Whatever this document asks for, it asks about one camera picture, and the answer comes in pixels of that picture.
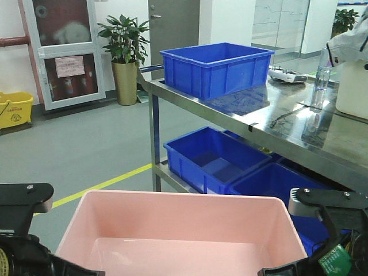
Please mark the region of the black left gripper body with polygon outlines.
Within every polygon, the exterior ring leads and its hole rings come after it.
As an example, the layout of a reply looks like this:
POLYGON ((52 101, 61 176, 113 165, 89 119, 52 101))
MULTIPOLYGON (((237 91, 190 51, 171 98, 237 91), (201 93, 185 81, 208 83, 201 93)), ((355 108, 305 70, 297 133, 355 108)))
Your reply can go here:
POLYGON ((105 275, 60 258, 37 239, 1 235, 1 275, 105 275))

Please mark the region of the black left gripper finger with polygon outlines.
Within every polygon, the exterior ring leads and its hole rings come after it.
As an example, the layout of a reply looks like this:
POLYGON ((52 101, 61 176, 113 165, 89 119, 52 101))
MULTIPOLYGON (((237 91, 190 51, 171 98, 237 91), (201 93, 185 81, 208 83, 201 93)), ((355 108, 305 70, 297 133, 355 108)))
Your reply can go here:
POLYGON ((2 183, 1 234, 27 237, 33 215, 51 210, 53 194, 49 183, 2 183))

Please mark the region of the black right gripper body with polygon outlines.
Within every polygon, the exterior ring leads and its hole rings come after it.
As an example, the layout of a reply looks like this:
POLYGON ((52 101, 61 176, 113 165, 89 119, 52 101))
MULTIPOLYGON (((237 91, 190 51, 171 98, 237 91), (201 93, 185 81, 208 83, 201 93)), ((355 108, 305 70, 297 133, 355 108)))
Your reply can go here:
POLYGON ((279 267, 262 268, 258 275, 367 275, 367 232, 351 230, 332 249, 279 267))

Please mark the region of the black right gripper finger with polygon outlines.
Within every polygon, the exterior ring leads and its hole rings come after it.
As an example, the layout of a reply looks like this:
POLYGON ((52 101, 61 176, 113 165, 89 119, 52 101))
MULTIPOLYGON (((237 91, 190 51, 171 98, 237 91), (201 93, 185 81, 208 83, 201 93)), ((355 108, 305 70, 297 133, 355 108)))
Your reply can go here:
POLYGON ((315 217, 330 238, 341 231, 367 232, 367 196, 353 191, 292 188, 288 211, 299 217, 315 217))

